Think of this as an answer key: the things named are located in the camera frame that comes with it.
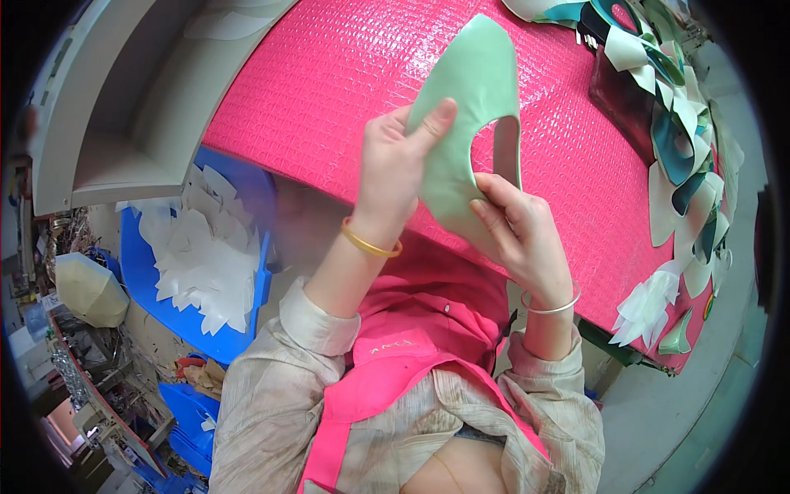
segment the bracelet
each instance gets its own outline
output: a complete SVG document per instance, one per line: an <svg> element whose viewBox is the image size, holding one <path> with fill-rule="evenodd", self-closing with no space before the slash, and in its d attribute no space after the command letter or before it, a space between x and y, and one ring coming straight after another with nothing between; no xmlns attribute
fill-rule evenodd
<svg viewBox="0 0 790 494"><path fill-rule="evenodd" d="M348 229L348 222L351 220L350 216L346 216L343 219L343 224L340 227L340 230L343 232L343 235L348 239L349 242L353 243L355 247L360 249L361 251L370 252L373 255L377 255L383 258L396 258L397 256L401 255L403 252L403 244L400 240L397 241L395 244L395 249L392 251L385 251L384 249L379 249L375 245L370 245L368 242L360 239L358 236L354 235L354 233Z"/></svg>
<svg viewBox="0 0 790 494"><path fill-rule="evenodd" d="M537 309L532 309L532 308L530 308L529 305L527 305L524 302L524 295L527 294L526 290L524 292L521 292L521 305L523 305L524 308L527 309L528 311L534 312L536 314L556 314L557 312L562 312L562 311L564 311L566 309L570 309L571 307L574 306L575 303L577 303L579 301L579 297L581 297L581 287L579 286L579 284L575 280L571 280L570 282L573 283L574 286L576 287L577 293L576 293L576 296L574 297L573 300L571 300L569 303L563 305L562 307L558 307L556 309L551 309L550 311L539 311Z"/></svg>

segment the woman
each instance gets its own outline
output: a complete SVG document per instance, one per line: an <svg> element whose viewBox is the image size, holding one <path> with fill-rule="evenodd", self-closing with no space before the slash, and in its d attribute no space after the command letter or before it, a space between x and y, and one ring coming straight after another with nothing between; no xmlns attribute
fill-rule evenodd
<svg viewBox="0 0 790 494"><path fill-rule="evenodd" d="M367 124L343 233L228 369L215 494L595 492L603 429L583 394L577 293L548 204L476 174L488 202L470 207L498 245L492 261L531 294L513 368L495 382L506 279L404 233L457 105L443 100L405 137L409 111Z"/></svg>

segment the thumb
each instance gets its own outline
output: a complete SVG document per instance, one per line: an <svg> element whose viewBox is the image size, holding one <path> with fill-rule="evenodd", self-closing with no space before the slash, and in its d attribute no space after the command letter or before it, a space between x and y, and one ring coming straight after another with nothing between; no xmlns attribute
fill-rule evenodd
<svg viewBox="0 0 790 494"><path fill-rule="evenodd" d="M412 132L406 142L420 156L425 156L434 145L453 126L455 115L458 113L458 103L453 98L445 98Z"/></svg>
<svg viewBox="0 0 790 494"><path fill-rule="evenodd" d="M513 230L510 229L510 224L500 208L483 199L473 199L469 203L469 207L486 225L491 236L494 237L494 241L499 246L499 251L503 257L505 254L515 255L519 251L520 244L518 239Z"/></svg>

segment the beige shirt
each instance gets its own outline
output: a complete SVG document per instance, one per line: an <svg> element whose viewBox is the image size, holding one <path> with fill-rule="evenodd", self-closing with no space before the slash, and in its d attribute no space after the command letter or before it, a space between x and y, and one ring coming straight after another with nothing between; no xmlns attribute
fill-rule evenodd
<svg viewBox="0 0 790 494"><path fill-rule="evenodd" d="M225 377L214 436L212 494L296 492L321 418L324 387L345 369L343 355L360 317L327 315L296 280ZM581 337L563 360L533 356L510 336L513 365L496 382L516 413L535 428L551 464L489 395L435 368L387 410L352 425L337 491L395 493L463 423L507 436L502 477L508 492L595 492L604 462L603 424L584 396ZM306 494L324 492L309 485Z"/></svg>

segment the hand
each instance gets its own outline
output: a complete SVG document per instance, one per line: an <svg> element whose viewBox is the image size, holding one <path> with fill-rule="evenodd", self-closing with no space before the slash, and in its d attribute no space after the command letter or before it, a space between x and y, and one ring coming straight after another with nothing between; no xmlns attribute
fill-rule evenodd
<svg viewBox="0 0 790 494"><path fill-rule="evenodd" d="M475 179L488 201L469 206L497 244L499 259L492 261L530 293L530 307L551 310L570 302L574 287L548 203L499 175L476 173Z"/></svg>
<svg viewBox="0 0 790 494"><path fill-rule="evenodd" d="M457 103L444 99L404 136L411 105L371 120L365 126L359 198L349 228L382 249L391 248L417 208L425 156L453 125Z"/></svg>

